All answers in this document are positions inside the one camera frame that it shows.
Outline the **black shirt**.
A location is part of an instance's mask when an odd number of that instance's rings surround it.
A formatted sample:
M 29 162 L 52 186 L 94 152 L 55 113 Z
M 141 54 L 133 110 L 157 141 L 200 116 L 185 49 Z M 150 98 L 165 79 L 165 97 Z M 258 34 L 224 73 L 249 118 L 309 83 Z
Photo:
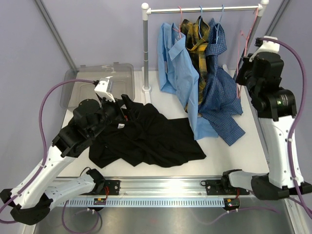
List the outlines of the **black shirt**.
M 135 118 L 113 121 L 89 148 L 89 159 L 104 168 L 123 159 L 132 166 L 141 163 L 163 168 L 206 158 L 187 118 L 167 119 L 152 104 L 135 102 Z

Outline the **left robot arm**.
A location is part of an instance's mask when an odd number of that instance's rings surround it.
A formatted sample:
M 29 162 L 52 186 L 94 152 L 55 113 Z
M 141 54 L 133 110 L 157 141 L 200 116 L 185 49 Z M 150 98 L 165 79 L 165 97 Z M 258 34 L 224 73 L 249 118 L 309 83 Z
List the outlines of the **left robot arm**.
M 74 162 L 115 120 L 133 120 L 134 102 L 123 94 L 121 99 L 102 98 L 83 100 L 73 110 L 73 117 L 53 139 L 45 158 L 31 174 L 13 189 L 4 189 L 1 200 L 12 208 L 14 222 L 34 225 L 42 221 L 59 204 L 81 194 L 98 195 L 103 192 L 105 178 L 96 169 L 52 187 L 51 183 Z

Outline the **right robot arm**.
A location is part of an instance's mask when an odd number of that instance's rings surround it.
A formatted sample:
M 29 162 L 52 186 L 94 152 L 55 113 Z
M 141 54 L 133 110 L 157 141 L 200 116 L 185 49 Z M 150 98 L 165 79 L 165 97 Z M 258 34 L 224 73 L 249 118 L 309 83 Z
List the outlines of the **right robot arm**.
M 274 52 L 257 52 L 243 58 L 236 82 L 246 86 L 256 109 L 270 167 L 267 174 L 242 169 L 224 172 L 220 187 L 227 194 L 245 189 L 260 200 L 279 200 L 312 191 L 299 169 L 295 139 L 289 137 L 297 109 L 293 92 L 280 87 L 283 67 L 284 61 Z

